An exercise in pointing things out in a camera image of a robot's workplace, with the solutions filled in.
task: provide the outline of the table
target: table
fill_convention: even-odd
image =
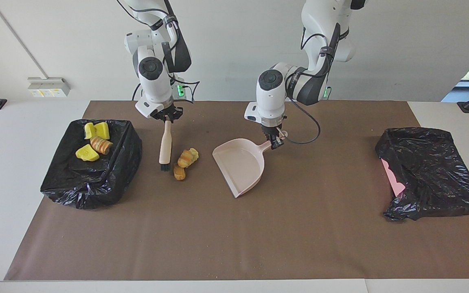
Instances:
[[[40,202],[39,186],[66,126],[82,117],[87,101],[9,102],[0,111],[0,281]],[[409,103],[423,127],[448,130],[469,168],[469,115],[455,104]],[[47,141],[41,150],[26,141]],[[469,280],[280,280],[218,282],[0,282],[0,291],[469,291]]]

